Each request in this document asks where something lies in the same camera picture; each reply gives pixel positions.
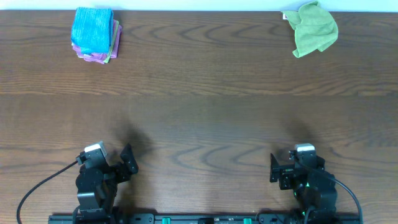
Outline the green microfiber cloth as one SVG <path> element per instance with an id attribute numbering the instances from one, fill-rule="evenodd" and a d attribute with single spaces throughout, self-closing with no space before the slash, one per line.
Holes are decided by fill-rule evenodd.
<path id="1" fill-rule="evenodd" d="M 296 58 L 304 57 L 315 50 L 323 52 L 338 39 L 338 26 L 333 16 L 321 7 L 319 1 L 308 2 L 297 11 L 282 11 L 294 31 Z"/>

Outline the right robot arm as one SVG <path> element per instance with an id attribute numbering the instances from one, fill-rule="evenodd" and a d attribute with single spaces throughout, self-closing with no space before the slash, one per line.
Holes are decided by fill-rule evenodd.
<path id="1" fill-rule="evenodd" d="M 292 190 L 300 208 L 284 218 L 284 223 L 334 223 L 337 221 L 334 175 L 326 172 L 325 160 L 314 150 L 289 152 L 293 164 L 280 165 L 271 155 L 270 181 L 281 190 Z"/>

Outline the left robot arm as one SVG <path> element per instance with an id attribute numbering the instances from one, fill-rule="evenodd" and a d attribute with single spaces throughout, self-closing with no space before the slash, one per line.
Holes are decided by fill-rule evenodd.
<path id="1" fill-rule="evenodd" d="M 73 215 L 73 223 L 117 222 L 114 199 L 118 184 L 129 181 L 138 173 L 139 167 L 130 144 L 126 144 L 120 153 L 120 162 L 109 165 L 106 156 L 106 149 L 100 141 L 85 147 L 76 157 L 81 165 L 75 181 L 80 215 Z"/>

